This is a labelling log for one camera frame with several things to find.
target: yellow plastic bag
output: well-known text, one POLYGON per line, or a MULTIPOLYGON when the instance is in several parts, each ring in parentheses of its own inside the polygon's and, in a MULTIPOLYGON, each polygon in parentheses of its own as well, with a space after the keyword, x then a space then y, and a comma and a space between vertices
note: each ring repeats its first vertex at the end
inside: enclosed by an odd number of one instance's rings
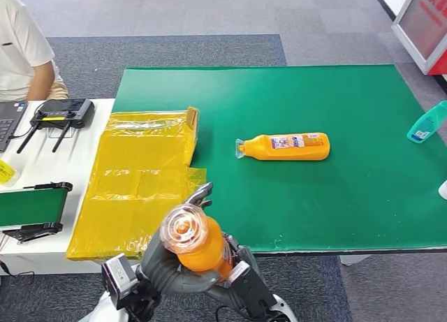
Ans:
POLYGON ((196 110, 112 114, 66 257, 140 257, 168 211, 206 181, 188 167, 196 123, 196 110))

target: orange bottle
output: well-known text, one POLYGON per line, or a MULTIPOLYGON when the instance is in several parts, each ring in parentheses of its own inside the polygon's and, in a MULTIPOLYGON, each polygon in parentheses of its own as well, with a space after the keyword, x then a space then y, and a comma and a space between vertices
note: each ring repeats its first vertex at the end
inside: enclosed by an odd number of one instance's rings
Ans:
POLYGON ((160 239, 193 272, 215 270, 224 281, 233 269, 231 250, 219 224, 196 205, 186 203, 171 210, 160 226, 160 239))
POLYGON ((236 140, 236 158, 252 156, 258 160, 323 160, 331 145, 325 133, 260 135, 251 140, 236 140))

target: laptop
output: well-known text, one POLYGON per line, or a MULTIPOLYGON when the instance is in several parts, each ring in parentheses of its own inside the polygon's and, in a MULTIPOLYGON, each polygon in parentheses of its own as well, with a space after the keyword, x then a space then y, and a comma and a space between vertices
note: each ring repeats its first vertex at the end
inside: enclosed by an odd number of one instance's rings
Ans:
POLYGON ((6 151, 26 107, 26 101, 0 102, 0 152, 6 151))

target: laptop keyboard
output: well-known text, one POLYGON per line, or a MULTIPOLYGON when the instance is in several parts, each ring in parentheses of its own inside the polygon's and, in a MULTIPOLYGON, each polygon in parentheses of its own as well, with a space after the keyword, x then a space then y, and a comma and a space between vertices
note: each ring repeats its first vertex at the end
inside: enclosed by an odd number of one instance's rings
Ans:
POLYGON ((14 119, 0 119, 0 142, 9 136, 9 131, 14 119))

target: blue spray bottle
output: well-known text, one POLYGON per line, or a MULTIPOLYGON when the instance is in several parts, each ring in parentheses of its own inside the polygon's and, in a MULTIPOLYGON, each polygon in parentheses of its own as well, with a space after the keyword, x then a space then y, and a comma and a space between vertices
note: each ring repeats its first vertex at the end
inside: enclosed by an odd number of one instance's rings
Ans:
POLYGON ((413 142, 424 142, 440 127, 446 117, 447 101, 441 101, 418 119, 406 136, 413 142))

